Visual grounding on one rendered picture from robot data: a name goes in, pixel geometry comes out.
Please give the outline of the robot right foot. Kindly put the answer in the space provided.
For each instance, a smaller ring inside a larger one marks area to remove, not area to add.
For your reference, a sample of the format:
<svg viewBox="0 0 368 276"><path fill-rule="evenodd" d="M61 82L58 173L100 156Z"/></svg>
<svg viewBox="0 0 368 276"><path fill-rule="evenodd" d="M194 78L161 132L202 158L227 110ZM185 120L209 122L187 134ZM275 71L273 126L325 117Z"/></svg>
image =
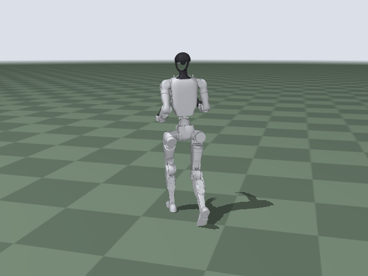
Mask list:
<svg viewBox="0 0 368 276"><path fill-rule="evenodd" d="M208 220L208 216L209 216L209 209L207 207L202 207L200 213L199 213L199 218L197 221L197 226L203 226L206 224L207 220Z"/></svg>

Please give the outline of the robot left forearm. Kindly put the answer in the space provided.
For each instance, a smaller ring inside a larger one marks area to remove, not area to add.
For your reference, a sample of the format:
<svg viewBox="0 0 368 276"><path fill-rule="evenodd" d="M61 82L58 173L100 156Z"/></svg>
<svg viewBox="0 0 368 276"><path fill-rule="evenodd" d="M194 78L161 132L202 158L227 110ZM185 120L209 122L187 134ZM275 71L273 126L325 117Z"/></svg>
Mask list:
<svg viewBox="0 0 368 276"><path fill-rule="evenodd" d="M164 107L161 107L159 116L156 115L156 121L159 121L160 123L165 122L166 118L168 117L168 114L163 114L164 113Z"/></svg>

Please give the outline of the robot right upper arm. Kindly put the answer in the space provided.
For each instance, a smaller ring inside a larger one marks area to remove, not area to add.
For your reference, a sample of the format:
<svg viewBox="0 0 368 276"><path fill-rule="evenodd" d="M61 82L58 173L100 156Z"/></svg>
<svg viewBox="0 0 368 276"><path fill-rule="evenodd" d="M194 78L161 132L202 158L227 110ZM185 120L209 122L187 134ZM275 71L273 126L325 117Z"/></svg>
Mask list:
<svg viewBox="0 0 368 276"><path fill-rule="evenodd" d="M200 88L199 93L201 97L202 104L200 104L201 111L208 111L210 110L209 106L209 96L208 96L208 89L207 89L207 82L204 79L197 79L198 88Z"/></svg>

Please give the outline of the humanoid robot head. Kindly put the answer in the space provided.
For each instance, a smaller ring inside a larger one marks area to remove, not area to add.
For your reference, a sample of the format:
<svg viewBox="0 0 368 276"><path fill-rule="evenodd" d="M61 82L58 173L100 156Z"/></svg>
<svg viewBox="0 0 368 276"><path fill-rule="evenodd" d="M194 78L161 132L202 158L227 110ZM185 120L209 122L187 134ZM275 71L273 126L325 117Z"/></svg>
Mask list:
<svg viewBox="0 0 368 276"><path fill-rule="evenodd" d="M190 61L191 61L190 56L185 52L181 52L181 53L176 55L176 57L175 57L175 66L176 66L177 70L179 71L179 76L177 77L177 79L190 79L191 78L187 74L187 68L189 66ZM186 64L186 62L187 62L186 68L184 70L180 70L177 66L178 62L180 62L182 65Z"/></svg>

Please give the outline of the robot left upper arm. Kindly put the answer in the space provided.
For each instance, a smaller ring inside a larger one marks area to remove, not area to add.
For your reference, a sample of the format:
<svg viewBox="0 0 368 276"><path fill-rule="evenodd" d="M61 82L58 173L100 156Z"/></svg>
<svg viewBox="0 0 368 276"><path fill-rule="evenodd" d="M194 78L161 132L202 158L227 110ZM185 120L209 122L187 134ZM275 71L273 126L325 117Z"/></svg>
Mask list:
<svg viewBox="0 0 368 276"><path fill-rule="evenodd" d="M172 107L170 106L170 92L171 79L166 79L160 84L160 94L164 107L163 114L170 114L172 112Z"/></svg>

